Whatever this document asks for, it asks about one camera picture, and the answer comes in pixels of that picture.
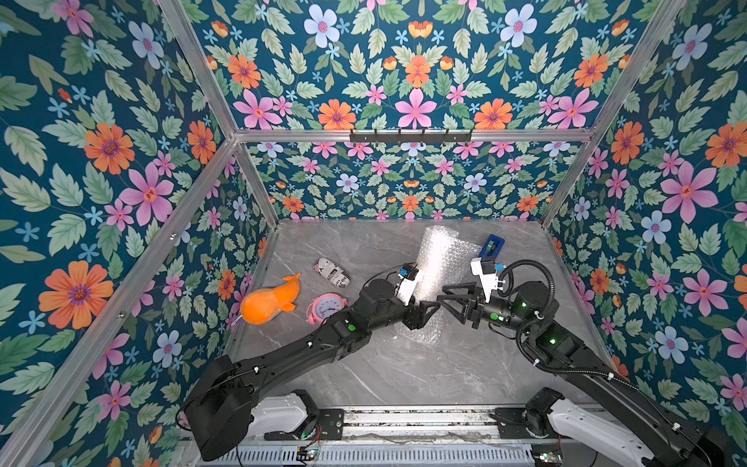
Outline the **clear bubble wrap sheet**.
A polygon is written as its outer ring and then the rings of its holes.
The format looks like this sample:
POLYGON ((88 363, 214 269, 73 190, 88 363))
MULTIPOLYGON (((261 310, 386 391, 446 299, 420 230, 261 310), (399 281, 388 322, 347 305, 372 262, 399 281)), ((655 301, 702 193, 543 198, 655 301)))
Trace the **clear bubble wrap sheet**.
POLYGON ((468 274, 470 262, 482 247, 459 239, 459 232, 443 226, 425 229, 415 263, 420 275, 414 297, 421 301, 436 301, 444 285, 461 282, 468 274))

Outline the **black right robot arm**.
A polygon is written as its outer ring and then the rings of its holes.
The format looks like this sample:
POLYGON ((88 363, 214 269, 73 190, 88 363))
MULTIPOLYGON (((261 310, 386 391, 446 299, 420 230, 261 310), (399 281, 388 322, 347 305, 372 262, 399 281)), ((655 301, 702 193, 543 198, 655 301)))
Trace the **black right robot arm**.
POLYGON ((545 388, 525 407, 525 426, 583 443, 622 466, 730 466, 735 444, 722 429, 685 420, 647 396, 606 364, 556 319, 559 303, 550 270, 519 260, 503 270, 476 258, 477 282, 446 285, 437 301, 458 321, 515 333, 519 353, 546 374, 561 377, 610 414, 605 420, 545 388))

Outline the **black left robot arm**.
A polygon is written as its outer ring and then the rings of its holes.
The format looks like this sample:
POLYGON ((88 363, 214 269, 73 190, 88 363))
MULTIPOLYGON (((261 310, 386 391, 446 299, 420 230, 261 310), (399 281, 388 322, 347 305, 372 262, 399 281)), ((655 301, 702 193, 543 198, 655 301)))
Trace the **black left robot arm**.
POLYGON ((227 355, 213 360, 182 407, 202 460, 214 461, 238 446, 254 421, 253 410, 278 385, 346 358, 367 346, 380 328, 402 322, 419 330, 439 308, 431 301, 404 303, 392 283, 375 279, 353 305, 303 338, 237 362, 227 355))

